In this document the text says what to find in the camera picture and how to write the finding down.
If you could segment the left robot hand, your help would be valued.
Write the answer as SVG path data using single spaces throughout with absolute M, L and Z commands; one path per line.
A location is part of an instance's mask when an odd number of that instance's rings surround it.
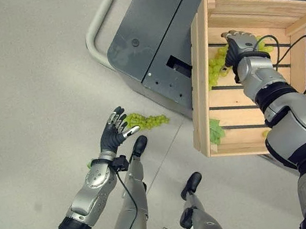
M 119 146 L 131 135 L 140 130 L 140 126 L 129 126 L 126 121 L 125 109 L 118 106 L 107 119 L 101 135 L 100 151 L 116 153 Z

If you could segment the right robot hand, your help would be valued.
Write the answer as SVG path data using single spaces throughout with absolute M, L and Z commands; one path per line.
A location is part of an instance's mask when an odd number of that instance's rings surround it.
M 227 40 L 228 49 L 225 56 L 225 66 L 234 67 L 244 57 L 266 57 L 269 54 L 257 50 L 257 38 L 247 32 L 230 30 L 221 34 Z

